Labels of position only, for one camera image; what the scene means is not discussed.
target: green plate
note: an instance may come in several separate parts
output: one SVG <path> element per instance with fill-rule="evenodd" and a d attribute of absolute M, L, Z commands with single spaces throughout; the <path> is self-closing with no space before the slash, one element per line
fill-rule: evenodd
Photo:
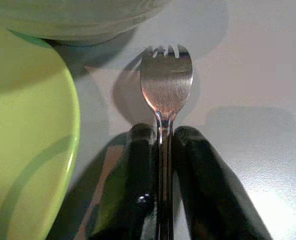
<path fill-rule="evenodd" d="M 38 38 L 0 27 L 0 240 L 43 240 L 75 163 L 80 112 L 72 77 Z"/>

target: stainless steel fork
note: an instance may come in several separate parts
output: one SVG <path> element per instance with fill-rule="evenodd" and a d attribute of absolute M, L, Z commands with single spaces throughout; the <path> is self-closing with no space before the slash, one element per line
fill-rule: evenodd
<path fill-rule="evenodd" d="M 157 186 L 157 240 L 173 240 L 173 170 L 171 142 L 173 122 L 186 103 L 193 83 L 192 60 L 187 49 L 178 45 L 179 57 L 169 46 L 167 54 L 159 47 L 156 57 L 148 47 L 142 57 L 140 83 L 142 94 L 157 119 L 159 146 Z"/>

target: fork handle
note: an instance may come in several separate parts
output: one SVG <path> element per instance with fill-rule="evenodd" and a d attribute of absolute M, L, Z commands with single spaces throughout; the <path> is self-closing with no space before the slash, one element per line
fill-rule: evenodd
<path fill-rule="evenodd" d="M 157 163 L 157 224 L 156 240 L 174 239 L 173 168 L 171 145 L 173 121 L 157 117 L 159 158 Z"/>

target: white table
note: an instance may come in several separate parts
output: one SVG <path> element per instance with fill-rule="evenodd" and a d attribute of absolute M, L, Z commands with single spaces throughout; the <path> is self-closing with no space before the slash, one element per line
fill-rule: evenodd
<path fill-rule="evenodd" d="M 271 235 L 296 240 L 296 0 L 175 0 L 92 47 L 56 46 L 81 109 L 71 190 L 107 142 L 153 123 L 139 82 L 147 46 L 186 46 L 194 86 L 175 125 L 198 128 L 237 174 Z M 177 240 L 188 239 L 183 210 Z"/>

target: metal fork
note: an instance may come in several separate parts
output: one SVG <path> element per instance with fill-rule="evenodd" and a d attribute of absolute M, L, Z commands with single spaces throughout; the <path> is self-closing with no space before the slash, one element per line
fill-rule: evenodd
<path fill-rule="evenodd" d="M 169 46 L 165 55 L 159 47 L 154 57 L 152 47 L 142 56 L 140 83 L 142 94 L 157 119 L 159 163 L 157 173 L 157 240 L 173 240 L 173 170 L 171 142 L 173 122 L 190 94 L 193 65 L 188 50 L 178 45 L 179 58 Z"/>

